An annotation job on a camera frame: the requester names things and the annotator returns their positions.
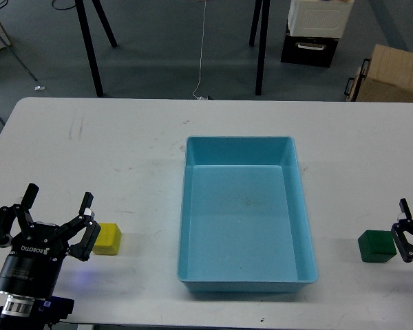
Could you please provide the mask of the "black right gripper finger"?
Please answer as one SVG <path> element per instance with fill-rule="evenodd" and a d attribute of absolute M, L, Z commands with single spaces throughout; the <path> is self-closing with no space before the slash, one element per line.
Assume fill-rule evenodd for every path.
<path fill-rule="evenodd" d="M 413 244 L 408 241 L 406 234 L 408 233 L 413 236 L 412 213 L 405 198 L 400 199 L 399 207 L 403 218 L 398 219 L 398 221 L 392 225 L 391 233 L 403 261 L 411 263 L 413 261 Z"/>

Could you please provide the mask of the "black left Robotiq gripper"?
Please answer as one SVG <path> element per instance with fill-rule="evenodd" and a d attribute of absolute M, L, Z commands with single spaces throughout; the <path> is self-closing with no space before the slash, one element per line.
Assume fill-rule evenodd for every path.
<path fill-rule="evenodd" d="M 33 222 L 30 209 L 39 187 L 29 183 L 21 203 L 0 208 L 0 248 L 11 246 L 0 272 L 0 292 L 35 299 L 52 297 L 64 258 L 70 255 L 88 261 L 100 233 L 91 210 L 94 196 L 84 194 L 78 215 L 62 225 Z M 11 229 L 17 220 L 21 233 L 14 238 Z M 84 230 L 81 240 L 68 241 Z M 52 239 L 54 233 L 58 238 Z"/>

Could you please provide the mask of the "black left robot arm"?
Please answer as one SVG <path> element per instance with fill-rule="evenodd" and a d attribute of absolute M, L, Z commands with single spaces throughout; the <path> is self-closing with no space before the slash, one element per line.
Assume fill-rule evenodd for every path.
<path fill-rule="evenodd" d="M 86 192 L 78 214 L 63 225 L 35 222 L 30 214 L 39 187 L 29 184 L 21 200 L 0 208 L 0 248 L 10 248 L 0 272 L 0 329 L 43 329 L 72 314 L 74 300 L 53 294 L 63 261 L 87 261 L 100 232 Z"/>

